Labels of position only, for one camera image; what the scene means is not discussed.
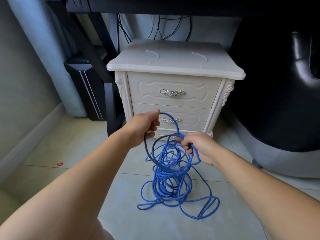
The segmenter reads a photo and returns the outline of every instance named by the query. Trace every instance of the person's left arm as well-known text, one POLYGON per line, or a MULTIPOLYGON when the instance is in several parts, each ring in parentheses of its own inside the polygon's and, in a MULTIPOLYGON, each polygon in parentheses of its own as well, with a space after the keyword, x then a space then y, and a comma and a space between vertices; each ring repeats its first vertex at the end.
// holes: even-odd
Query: person's left arm
POLYGON ((134 116, 28 200, 0 226, 0 239, 86 239, 128 151, 154 137, 159 110, 134 116))

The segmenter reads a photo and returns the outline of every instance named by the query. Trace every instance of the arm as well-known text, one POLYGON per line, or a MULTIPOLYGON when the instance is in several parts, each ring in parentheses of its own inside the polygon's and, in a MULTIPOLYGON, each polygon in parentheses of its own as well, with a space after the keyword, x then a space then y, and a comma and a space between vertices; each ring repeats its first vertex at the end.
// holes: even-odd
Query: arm
POLYGON ((87 239, 128 151, 154 137, 159 111, 134 116, 28 200, 0 226, 0 239, 87 239))
POLYGON ((318 200, 256 168, 204 133, 187 134, 181 141, 192 153, 189 143, 203 162, 223 173, 275 239, 320 238, 318 200))

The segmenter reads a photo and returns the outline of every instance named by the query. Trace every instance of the person's left hand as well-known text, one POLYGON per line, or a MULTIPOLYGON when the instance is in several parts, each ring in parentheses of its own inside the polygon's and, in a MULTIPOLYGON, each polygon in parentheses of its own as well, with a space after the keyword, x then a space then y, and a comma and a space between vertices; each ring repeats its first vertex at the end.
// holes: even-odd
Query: person's left hand
POLYGON ((130 147, 136 147, 144 140, 144 133, 147 133, 147 138, 155 136, 154 131, 157 130, 159 122, 160 110, 139 113, 132 117, 129 122, 122 128, 130 136, 130 147))

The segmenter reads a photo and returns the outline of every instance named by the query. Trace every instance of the blue cable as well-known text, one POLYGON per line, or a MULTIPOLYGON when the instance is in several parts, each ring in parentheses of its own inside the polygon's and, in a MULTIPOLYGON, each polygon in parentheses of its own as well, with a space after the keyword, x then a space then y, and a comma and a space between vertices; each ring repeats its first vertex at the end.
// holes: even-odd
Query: blue cable
POLYGON ((177 133, 159 137, 153 143, 151 154, 149 153, 147 148, 147 133, 145 133, 144 146, 146 148, 146 153, 148 155, 148 157, 146 158, 146 162, 152 161, 155 164, 152 168, 154 172, 154 177, 153 177, 153 180, 145 182, 141 188, 141 197, 147 203, 138 204, 137 207, 139 210, 143 211, 143 210, 150 209, 157 204, 162 204, 169 207, 179 206, 182 213, 188 217, 191 217, 197 220, 206 218, 216 212, 216 210, 220 205, 220 200, 218 197, 212 196, 210 186, 204 180, 204 178, 200 175, 200 173, 194 168, 194 165, 197 165, 200 163, 200 158, 199 158, 197 149, 193 146, 193 144, 190 144, 192 150, 194 151, 194 153, 198 158, 197 162, 192 163, 193 154, 188 155, 186 153, 186 150, 183 148, 183 146, 180 144, 177 144, 178 141, 174 139, 170 140, 172 136, 178 136, 181 138, 185 137, 185 135, 179 132, 179 127, 177 122, 168 113, 160 113, 160 114, 167 115, 174 121, 177 127, 177 133), (163 145, 158 146, 155 149, 156 143, 164 137, 168 137, 167 142, 163 145), (157 150, 158 148, 162 148, 162 151, 161 153, 155 156, 154 151, 157 150), (188 174, 188 171, 190 170, 190 168, 193 168, 201 177, 203 182, 206 184, 210 192, 209 196, 206 196, 200 199, 195 199, 195 200, 187 200, 187 197, 192 190, 192 180, 190 175, 188 174), (143 187, 148 183, 152 183, 152 191, 155 196, 155 200, 147 200, 142 195, 143 187), (186 192, 180 193, 183 186, 185 187, 186 192), (195 202, 195 201, 200 201, 205 199, 208 199, 208 200, 205 203, 205 205, 202 207, 202 210, 199 212, 198 216, 191 216, 181 208, 181 204, 184 202, 195 202), (208 210, 216 200, 218 200, 217 206, 214 208, 213 211, 205 215, 206 210, 208 210), (168 201, 177 201, 177 204, 166 204, 166 202, 168 201))

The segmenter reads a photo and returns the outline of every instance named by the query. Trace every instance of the ornate silver handle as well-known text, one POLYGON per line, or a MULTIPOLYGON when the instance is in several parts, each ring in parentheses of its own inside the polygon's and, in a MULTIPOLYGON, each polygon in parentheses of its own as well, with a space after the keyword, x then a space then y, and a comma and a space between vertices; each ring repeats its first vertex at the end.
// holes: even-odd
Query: ornate silver handle
POLYGON ((159 117, 159 119, 161 120, 161 121, 164 121, 164 122, 166 122, 166 123, 174 123, 174 121, 173 120, 171 120, 171 119, 166 119, 165 117, 159 117))
POLYGON ((163 89, 163 88, 159 89, 159 92, 161 92, 162 94, 165 94, 166 96, 178 96, 178 95, 186 94, 186 92, 182 91, 182 90, 180 90, 180 91, 169 91, 169 90, 163 89))

